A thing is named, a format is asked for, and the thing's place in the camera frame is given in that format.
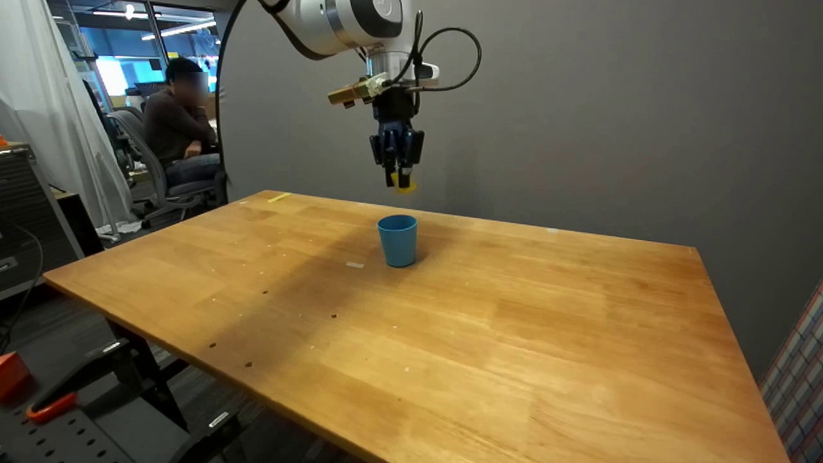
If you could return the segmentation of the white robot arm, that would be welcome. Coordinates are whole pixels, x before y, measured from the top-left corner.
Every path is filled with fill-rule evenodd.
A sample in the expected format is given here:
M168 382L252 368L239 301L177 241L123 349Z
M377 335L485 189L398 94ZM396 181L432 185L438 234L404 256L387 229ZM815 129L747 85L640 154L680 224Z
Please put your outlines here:
M418 67L423 14L411 0L257 0L307 59L355 52L362 77L333 89L329 102L352 108L368 102L378 131L370 135L373 160L388 188L410 188L420 163L424 133L411 117L420 113Z

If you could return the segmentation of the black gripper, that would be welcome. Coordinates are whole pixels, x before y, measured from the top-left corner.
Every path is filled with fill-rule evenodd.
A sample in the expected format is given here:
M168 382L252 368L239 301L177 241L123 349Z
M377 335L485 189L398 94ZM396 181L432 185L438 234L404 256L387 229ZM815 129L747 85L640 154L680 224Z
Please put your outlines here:
M387 166L388 188L398 185L398 175L411 175L423 157L424 133L411 126L418 113L420 97L406 88L392 88L373 99L378 131L370 135L370 147L377 162Z

